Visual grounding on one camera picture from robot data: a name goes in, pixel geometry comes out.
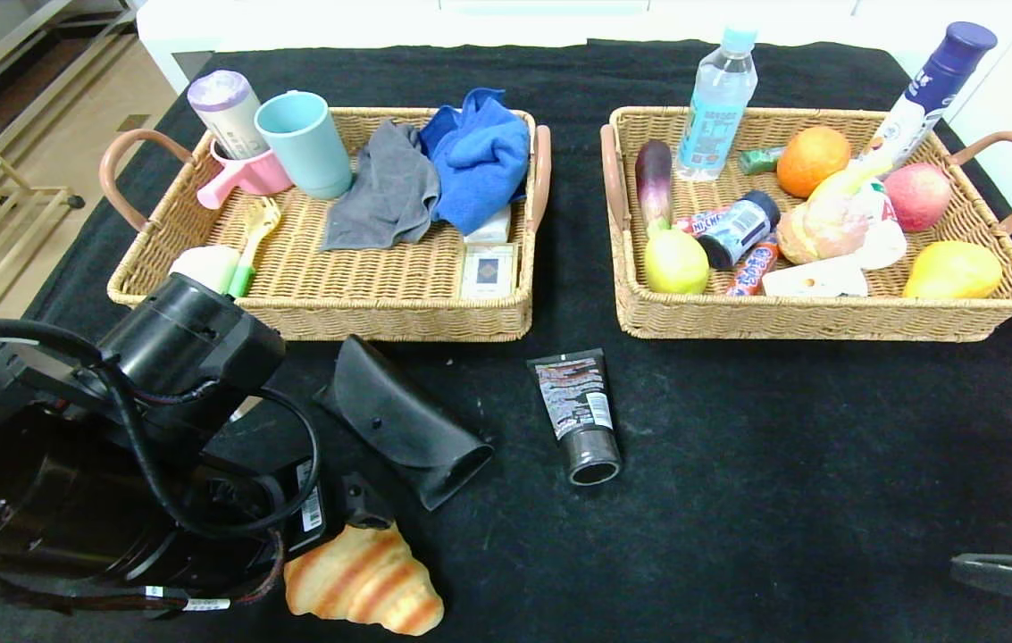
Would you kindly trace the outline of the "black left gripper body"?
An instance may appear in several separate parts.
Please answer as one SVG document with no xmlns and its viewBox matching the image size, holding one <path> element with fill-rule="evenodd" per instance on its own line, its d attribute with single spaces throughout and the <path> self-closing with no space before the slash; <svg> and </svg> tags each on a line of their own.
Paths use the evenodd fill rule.
<svg viewBox="0 0 1012 643">
<path fill-rule="evenodd" d="M 322 453 L 317 432 L 310 430 L 310 455 L 297 457 L 276 471 L 261 472 L 225 457 L 202 453 L 204 480 L 213 507 L 208 520 L 241 525 L 280 515 L 269 528 L 252 530 L 253 537 L 282 537 L 286 553 L 305 553 L 329 534 L 329 491 L 323 481 Z"/>
</svg>

